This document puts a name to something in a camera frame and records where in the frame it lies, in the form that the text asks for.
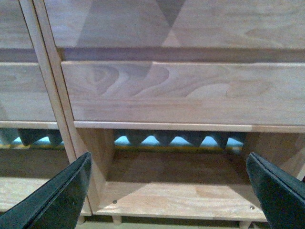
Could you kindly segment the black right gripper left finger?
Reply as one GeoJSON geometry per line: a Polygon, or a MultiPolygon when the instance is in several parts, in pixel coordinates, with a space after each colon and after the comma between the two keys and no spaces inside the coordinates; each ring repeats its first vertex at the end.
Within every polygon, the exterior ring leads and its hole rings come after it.
{"type": "Polygon", "coordinates": [[[90,184],[92,155],[84,153],[0,217],[2,229],[73,229],[90,184]]]}

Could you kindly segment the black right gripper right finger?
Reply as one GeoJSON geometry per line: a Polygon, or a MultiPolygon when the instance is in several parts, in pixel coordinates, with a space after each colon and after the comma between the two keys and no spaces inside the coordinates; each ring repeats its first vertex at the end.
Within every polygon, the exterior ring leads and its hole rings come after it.
{"type": "Polygon", "coordinates": [[[246,169],[253,191],[272,229],[305,227],[305,183],[251,152],[246,169]]]}

